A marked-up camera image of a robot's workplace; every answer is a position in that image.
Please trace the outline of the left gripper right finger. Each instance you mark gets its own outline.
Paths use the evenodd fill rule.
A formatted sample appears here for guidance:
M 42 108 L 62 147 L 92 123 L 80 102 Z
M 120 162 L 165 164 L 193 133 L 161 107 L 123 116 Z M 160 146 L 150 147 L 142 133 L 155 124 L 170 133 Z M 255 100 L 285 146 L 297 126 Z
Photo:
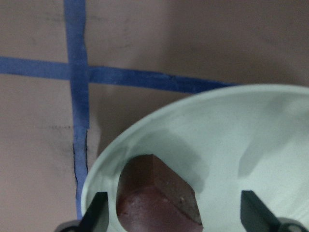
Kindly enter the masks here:
M 252 190 L 241 192 L 241 223 L 247 232 L 300 232 L 302 224 L 279 220 Z

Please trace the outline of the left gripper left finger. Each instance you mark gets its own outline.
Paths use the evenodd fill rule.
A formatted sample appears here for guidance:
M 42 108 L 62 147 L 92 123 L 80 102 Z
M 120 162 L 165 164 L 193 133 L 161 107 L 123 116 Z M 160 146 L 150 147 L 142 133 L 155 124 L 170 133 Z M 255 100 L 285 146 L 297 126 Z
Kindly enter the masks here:
M 108 228 L 108 194 L 97 192 L 77 227 L 78 232 L 106 232 Z

